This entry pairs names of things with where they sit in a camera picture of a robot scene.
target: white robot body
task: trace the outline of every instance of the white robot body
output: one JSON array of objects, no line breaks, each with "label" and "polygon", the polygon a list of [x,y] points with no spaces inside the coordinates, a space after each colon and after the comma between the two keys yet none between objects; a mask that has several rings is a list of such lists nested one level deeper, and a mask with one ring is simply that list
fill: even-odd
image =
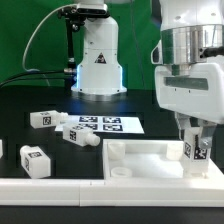
[{"label": "white robot body", "polygon": [[223,24],[223,0],[160,0],[161,31],[198,25]]},{"label": "white robot body", "polygon": [[224,56],[204,58],[224,46],[223,0],[160,0],[161,41],[154,49],[159,105],[224,124]]},{"label": "white robot body", "polygon": [[104,98],[126,92],[117,46],[118,25],[113,18],[86,20],[83,60],[78,65],[77,83],[72,91]]},{"label": "white robot body", "polygon": [[158,66],[155,74],[160,107],[224,124],[224,64],[195,64],[186,77],[174,77],[167,66]]}]

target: green backdrop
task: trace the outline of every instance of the green backdrop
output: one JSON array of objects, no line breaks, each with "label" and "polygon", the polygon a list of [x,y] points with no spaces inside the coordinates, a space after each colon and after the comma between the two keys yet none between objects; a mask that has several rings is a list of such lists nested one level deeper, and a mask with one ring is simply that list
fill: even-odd
[{"label": "green backdrop", "polygon": [[[73,0],[7,0],[0,7],[0,81],[23,72],[22,56],[33,31],[51,11]],[[150,0],[133,4],[109,4],[111,16],[119,25],[118,61],[124,68],[124,85],[129,89],[154,89],[151,50],[159,40],[159,29],[150,21]],[[82,60],[83,32],[74,35],[76,60]],[[53,15],[42,26],[31,45],[26,66],[41,70],[66,67],[66,29],[63,19]],[[44,81],[19,84],[46,85]],[[51,81],[62,85],[62,81]]]}]

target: white block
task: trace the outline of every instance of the white block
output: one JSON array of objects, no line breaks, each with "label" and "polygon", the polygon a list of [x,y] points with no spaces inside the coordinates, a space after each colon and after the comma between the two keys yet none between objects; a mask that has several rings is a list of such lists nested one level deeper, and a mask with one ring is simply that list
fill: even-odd
[{"label": "white block", "polygon": [[32,179],[51,175],[51,160],[39,147],[23,146],[20,155],[21,165]]},{"label": "white block", "polygon": [[181,165],[185,173],[207,173],[209,159],[211,154],[210,149],[200,149],[197,147],[197,136],[199,128],[191,128],[185,130],[184,135],[184,151],[181,158]]},{"label": "white block", "polygon": [[183,143],[168,143],[166,158],[173,161],[179,161],[183,155]]},{"label": "white block", "polygon": [[82,127],[76,123],[63,126],[63,139],[80,146],[97,146],[100,143],[100,137],[93,134],[93,129]]},{"label": "white block", "polygon": [[68,119],[67,113],[59,113],[55,110],[30,113],[30,125],[33,128],[46,128],[59,125]]}]

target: white cylinder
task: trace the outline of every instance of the white cylinder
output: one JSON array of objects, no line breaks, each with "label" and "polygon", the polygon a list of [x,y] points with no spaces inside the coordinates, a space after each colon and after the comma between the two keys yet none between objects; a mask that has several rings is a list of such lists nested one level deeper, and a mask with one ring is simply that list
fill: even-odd
[{"label": "white cylinder", "polygon": [[60,121],[66,121],[68,119],[68,113],[60,113]]},{"label": "white cylinder", "polygon": [[125,157],[126,145],[124,142],[109,142],[108,157],[112,160],[121,160]]},{"label": "white cylinder", "polygon": [[30,150],[30,149],[31,149],[30,146],[28,146],[28,145],[24,145],[24,146],[20,149],[20,156],[22,156],[23,153],[24,153],[25,151]]},{"label": "white cylinder", "polygon": [[97,146],[100,144],[100,137],[95,134],[88,134],[85,139],[86,143],[91,146]]}]

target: black table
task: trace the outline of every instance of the black table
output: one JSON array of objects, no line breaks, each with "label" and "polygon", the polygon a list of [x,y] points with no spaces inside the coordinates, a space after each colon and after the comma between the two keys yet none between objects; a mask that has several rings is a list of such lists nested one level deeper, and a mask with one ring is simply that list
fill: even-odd
[{"label": "black table", "polygon": [[[54,127],[33,129],[30,112],[57,110],[73,115],[137,116],[145,134],[99,133],[97,147],[74,146]],[[223,168],[223,127],[214,136],[212,158]],[[103,179],[103,139],[178,139],[173,112],[159,108],[155,92],[129,90],[114,102],[79,100],[61,87],[8,86],[0,90],[0,178],[29,178],[20,165],[23,145],[40,146],[52,160],[52,179]],[[1,223],[223,223],[223,208],[18,207],[1,206]]]}]

